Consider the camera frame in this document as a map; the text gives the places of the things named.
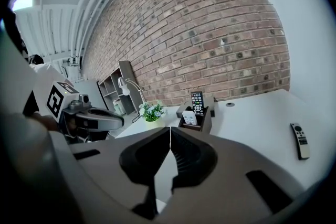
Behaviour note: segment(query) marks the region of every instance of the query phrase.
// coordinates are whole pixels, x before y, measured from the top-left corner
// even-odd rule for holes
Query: white flowers
[[[166,110],[163,109],[162,103],[157,102],[156,105],[149,104],[147,102],[143,102],[139,106],[139,114],[149,122],[156,121],[159,117],[162,117],[165,115]]]
[[[143,102],[140,106],[139,106],[139,109],[143,108],[144,106],[148,105],[147,102]]]

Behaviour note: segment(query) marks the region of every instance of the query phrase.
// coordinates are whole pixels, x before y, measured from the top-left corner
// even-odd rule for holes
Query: white desk lamp
[[[127,88],[127,83],[126,82],[132,84],[138,90],[138,92],[140,93],[142,102],[146,102],[145,96],[143,95],[143,90],[140,88],[139,85],[137,85],[134,81],[132,81],[130,79],[125,79],[124,80],[124,78],[120,77],[118,79],[118,86],[122,89],[122,94],[123,95],[129,95],[130,94],[130,90]]]

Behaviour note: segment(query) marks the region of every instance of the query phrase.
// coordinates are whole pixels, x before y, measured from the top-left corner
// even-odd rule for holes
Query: remote control holder
[[[188,106],[186,110],[193,111],[193,109],[190,106]],[[212,128],[212,122],[209,107],[207,106],[206,108],[203,109],[203,111],[204,115],[195,115],[197,125],[186,124],[184,118],[182,117],[178,126],[199,132],[210,133]]]

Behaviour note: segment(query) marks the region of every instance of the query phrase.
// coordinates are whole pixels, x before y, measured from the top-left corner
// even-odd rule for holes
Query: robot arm
[[[72,138],[82,137],[82,140],[91,132],[106,132],[116,130],[124,125],[123,117],[106,110],[93,108],[89,96],[80,94],[66,82],[54,82],[47,108],[64,135]]]
[[[286,171],[251,148],[206,133],[166,127],[114,141],[69,146],[62,136],[48,133],[22,116],[0,118],[6,146],[4,168],[16,171],[13,176],[20,182],[13,188],[14,193],[25,193],[34,187],[35,195],[22,206],[28,212],[36,207],[44,212],[57,208],[56,217],[67,216],[67,220],[80,223],[145,224],[154,217],[151,223],[207,223],[209,220],[252,223],[270,220],[303,193],[300,184]],[[192,179],[191,171],[197,166],[205,173],[192,187],[173,187],[172,197],[157,215],[151,178],[169,149],[178,162],[176,178],[184,173]],[[81,158],[76,158],[75,154],[79,153]],[[178,155],[184,161],[179,162]],[[204,165],[203,160],[208,157],[213,162]],[[186,161],[190,165],[184,169]],[[249,174],[255,171],[262,171],[278,186],[261,186],[270,194],[271,201],[250,180]],[[289,197],[286,203],[279,199],[279,189]],[[274,202],[281,205],[276,211],[271,206]]]

